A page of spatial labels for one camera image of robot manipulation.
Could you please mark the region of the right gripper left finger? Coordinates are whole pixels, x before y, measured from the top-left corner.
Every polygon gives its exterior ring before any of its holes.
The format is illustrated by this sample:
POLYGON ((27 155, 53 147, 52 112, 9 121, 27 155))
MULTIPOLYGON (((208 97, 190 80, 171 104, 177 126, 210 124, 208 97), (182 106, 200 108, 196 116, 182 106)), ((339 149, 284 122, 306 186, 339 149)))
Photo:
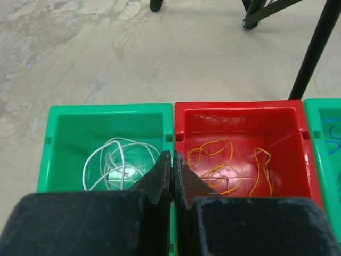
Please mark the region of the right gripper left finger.
POLYGON ((171 153, 127 190, 35 193, 15 206, 1 255, 168 255, 171 153))

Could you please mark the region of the green bin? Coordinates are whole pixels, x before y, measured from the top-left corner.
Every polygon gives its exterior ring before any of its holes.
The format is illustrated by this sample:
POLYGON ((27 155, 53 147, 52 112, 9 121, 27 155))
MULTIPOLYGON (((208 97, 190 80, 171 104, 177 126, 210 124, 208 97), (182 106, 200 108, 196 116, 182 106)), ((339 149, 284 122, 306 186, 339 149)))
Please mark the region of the green bin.
POLYGON ((303 101, 324 209, 340 241, 340 98, 303 101))
POLYGON ((170 104, 54 106, 37 190, 127 190, 173 149, 170 104))

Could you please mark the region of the red bin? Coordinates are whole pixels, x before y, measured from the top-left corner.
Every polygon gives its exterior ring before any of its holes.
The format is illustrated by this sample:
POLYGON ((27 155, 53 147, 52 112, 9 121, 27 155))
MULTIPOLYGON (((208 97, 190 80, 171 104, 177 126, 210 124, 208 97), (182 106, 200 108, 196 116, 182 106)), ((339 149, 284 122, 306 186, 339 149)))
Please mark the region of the red bin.
POLYGON ((303 103, 178 102, 175 149, 225 197, 304 197, 322 205, 303 103))

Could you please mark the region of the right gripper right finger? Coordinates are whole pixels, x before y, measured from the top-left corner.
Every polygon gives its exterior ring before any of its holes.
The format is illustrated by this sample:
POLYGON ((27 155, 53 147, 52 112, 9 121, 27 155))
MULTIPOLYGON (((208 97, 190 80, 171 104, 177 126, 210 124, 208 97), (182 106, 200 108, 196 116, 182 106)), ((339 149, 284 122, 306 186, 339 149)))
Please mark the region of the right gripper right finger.
POLYGON ((340 255, 327 217, 302 197, 224 197, 173 160, 179 255, 340 255))

